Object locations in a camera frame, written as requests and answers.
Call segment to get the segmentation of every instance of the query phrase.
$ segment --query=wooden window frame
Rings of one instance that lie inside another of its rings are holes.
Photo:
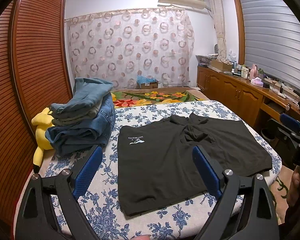
[[[234,0],[235,9],[237,11],[237,19],[238,19],[238,33],[239,33],[239,60],[238,64],[244,64],[245,57],[245,35],[244,35],[244,21],[243,21],[243,13],[240,0]]]

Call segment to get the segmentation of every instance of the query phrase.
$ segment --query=gray zebra blind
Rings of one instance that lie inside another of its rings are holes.
[[[245,64],[300,89],[300,22],[283,0],[240,0]]]

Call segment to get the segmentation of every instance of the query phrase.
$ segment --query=white and blue floral fabric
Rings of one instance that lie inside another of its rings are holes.
[[[151,238],[156,240],[177,239],[195,235],[200,231],[216,203],[215,198],[208,193],[192,196],[181,200],[180,203],[171,203],[170,206],[134,217],[124,216],[118,199],[117,141],[120,128],[124,125],[133,127],[147,125],[172,114],[188,117],[192,112],[200,116],[240,120],[236,114],[217,101],[193,101],[116,109],[116,122],[109,143],[103,150],[101,166],[86,194],[78,199],[87,220],[101,239],[127,240],[139,235],[151,235]],[[281,170],[281,158],[260,135],[248,124],[245,123],[245,125],[256,141],[272,157],[272,170],[263,174],[267,184],[271,185]],[[55,155],[45,176],[57,175],[61,170],[73,167],[75,162],[84,156],[84,151],[74,152],[66,157]],[[239,210],[242,200],[243,196],[237,197],[234,212]],[[52,196],[52,202],[62,231],[70,234],[58,198]]]

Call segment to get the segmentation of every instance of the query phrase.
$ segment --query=sheer curtain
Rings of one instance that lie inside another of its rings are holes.
[[[163,86],[189,85],[194,32],[185,10],[142,8],[66,20],[75,77],[98,77],[134,89],[137,75]]]
[[[214,27],[217,33],[218,59],[226,58],[227,48],[226,48],[226,36],[225,36],[225,17],[223,15],[223,6],[221,0],[209,0],[211,4],[212,17],[214,22]]]

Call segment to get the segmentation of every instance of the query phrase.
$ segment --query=floral blanket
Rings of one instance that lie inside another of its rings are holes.
[[[166,91],[149,91],[148,93],[129,93],[126,91],[114,91],[111,94],[115,108],[203,100],[194,96],[188,90],[184,90],[183,92],[174,92],[170,94]]]
[[[103,150],[101,166],[86,194],[78,199],[87,220],[101,239],[128,240],[139,235],[151,235],[151,238],[155,240],[177,239],[196,235],[200,231],[216,203],[216,199],[207,192],[134,217],[124,216],[118,199],[117,141],[120,128],[123,125],[133,127],[146,125],[169,117],[171,114],[188,117],[192,112],[201,116],[240,120],[236,114],[217,101],[192,101],[116,109],[116,123],[109,143]],[[281,158],[261,136],[246,123],[245,125],[256,141],[272,157],[273,168],[264,173],[267,184],[271,185],[280,172]],[[67,157],[55,155],[45,176],[56,175],[64,168],[71,169],[74,163],[84,155],[84,151],[74,152]],[[234,212],[239,210],[242,199],[242,196],[237,197]],[[53,196],[52,202],[62,231],[70,234],[58,198]]]

